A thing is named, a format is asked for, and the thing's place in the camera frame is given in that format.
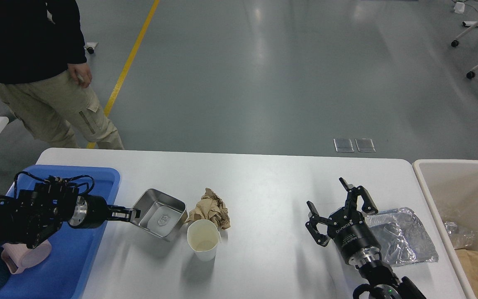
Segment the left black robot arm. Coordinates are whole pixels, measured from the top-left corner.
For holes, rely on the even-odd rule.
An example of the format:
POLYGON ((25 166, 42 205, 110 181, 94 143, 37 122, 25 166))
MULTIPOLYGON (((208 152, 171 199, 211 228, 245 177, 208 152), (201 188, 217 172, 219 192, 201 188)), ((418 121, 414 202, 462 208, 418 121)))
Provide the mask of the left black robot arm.
POLYGON ((25 244, 34 249, 59 231, 63 223, 74 229, 94 229, 105 221, 129 223, 141 216, 137 208, 110 205, 103 197, 91 195, 95 180, 89 175, 43 179, 30 172, 22 174, 36 184, 32 190, 19 190, 17 174, 13 194, 0 195, 0 246, 25 244))

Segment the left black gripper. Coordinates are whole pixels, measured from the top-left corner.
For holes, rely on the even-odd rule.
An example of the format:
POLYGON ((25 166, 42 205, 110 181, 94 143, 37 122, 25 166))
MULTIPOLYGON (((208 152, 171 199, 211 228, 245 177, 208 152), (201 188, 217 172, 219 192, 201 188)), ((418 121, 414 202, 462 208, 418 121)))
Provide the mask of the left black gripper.
POLYGON ((107 221, 132 223, 139 219, 141 210, 124 206, 108 205, 101 196, 79 196, 72 218, 68 225, 74 229, 92 229, 100 227, 107 221))

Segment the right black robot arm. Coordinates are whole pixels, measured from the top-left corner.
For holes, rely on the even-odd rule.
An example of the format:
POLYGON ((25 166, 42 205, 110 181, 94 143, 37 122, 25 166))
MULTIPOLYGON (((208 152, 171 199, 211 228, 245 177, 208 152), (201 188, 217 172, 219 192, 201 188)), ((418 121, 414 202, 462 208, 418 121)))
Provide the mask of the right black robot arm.
POLYGON ((310 210, 305 227, 315 242, 326 247, 332 240, 344 263, 355 267, 366 284, 357 286, 353 298, 368 293, 370 299, 425 299, 419 288, 408 278, 398 278, 392 267, 383 261, 381 245, 366 224, 365 216, 379 212, 364 186, 339 181, 347 191, 344 206, 330 214, 320 216, 315 205, 307 201, 310 210))

